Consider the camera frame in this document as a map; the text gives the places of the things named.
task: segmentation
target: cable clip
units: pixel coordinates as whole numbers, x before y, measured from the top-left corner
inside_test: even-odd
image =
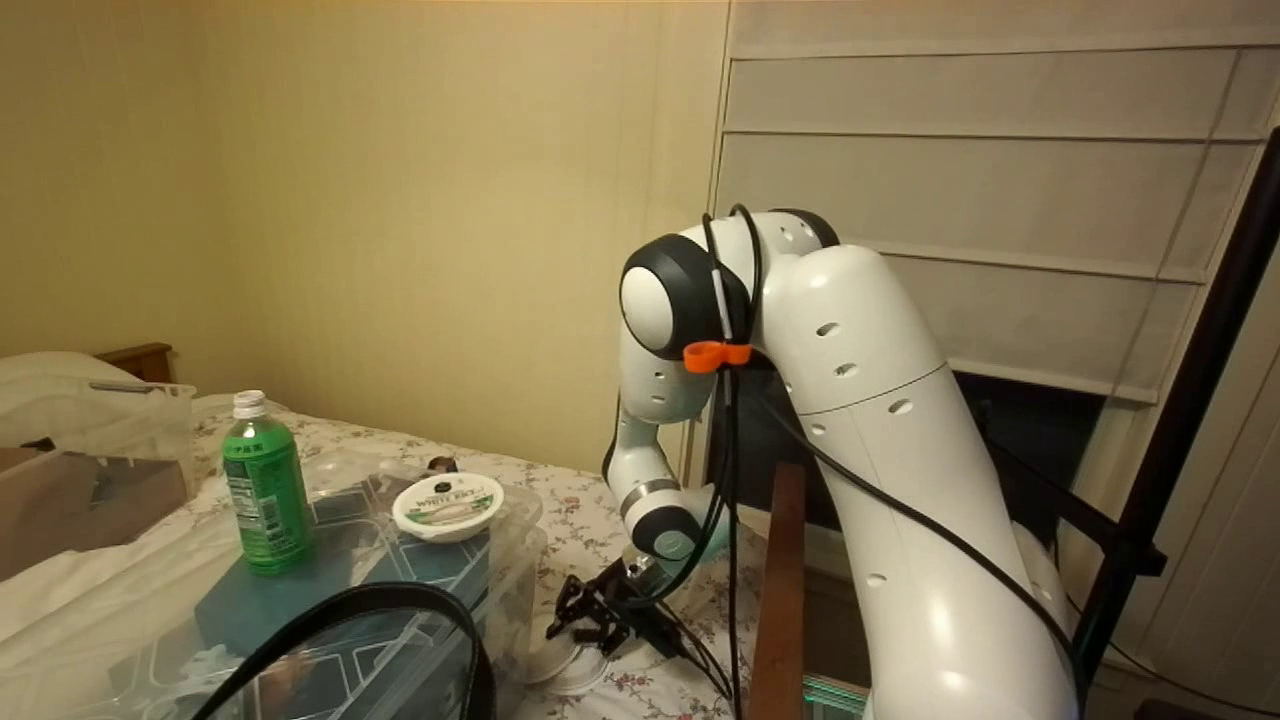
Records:
[[[722,343],[722,340],[695,340],[684,343],[684,372],[689,374],[715,374],[718,366],[753,362],[753,343]]]

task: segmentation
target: black metal frame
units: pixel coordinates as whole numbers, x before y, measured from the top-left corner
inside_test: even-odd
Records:
[[[1275,235],[1280,235],[1280,129],[1271,129],[1265,159],[1248,185],[1240,220],[1210,277],[1187,356],[1169,389],[1165,410],[1154,421],[1154,437],[1141,459],[1141,471],[1131,480],[1120,521],[1097,512],[1076,497],[1062,497],[1061,505],[1062,521],[1076,522],[1083,534],[1092,534],[1102,553],[1102,563],[1092,580],[1092,592],[1081,606],[1081,623],[1073,637],[1073,663],[1076,663],[1081,688],[1092,685],[1137,577],[1165,570],[1165,553],[1153,541],[1172,498],[1172,487],[1183,471],[1183,459],[1196,444],[1210,393],[1221,389],[1221,374],[1230,358],[1230,348],[1248,318],[1255,287],[1268,270]]]

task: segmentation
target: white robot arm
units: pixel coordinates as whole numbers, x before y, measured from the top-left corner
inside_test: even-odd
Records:
[[[884,257],[840,242],[808,212],[715,217],[643,242],[623,268],[620,310],[607,482],[639,553],[681,558],[698,541],[657,444],[658,423],[698,417],[711,393],[684,353],[753,343],[776,362],[840,516],[872,714],[1081,712],[1054,570],[1008,521],[960,389]]]

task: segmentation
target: beige wall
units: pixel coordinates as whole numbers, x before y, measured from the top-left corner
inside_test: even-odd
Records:
[[[620,262],[707,195],[722,14],[4,4],[32,155],[0,241],[32,270],[0,353],[162,336],[201,389],[590,467]]]
[[[184,374],[247,380],[192,48],[162,0],[0,4],[0,353],[171,340]]]

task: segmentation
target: plastic bottle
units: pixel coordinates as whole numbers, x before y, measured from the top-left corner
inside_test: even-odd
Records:
[[[225,440],[242,563],[279,577],[314,546],[314,521],[294,459],[294,440],[262,406],[262,393],[241,393]]]

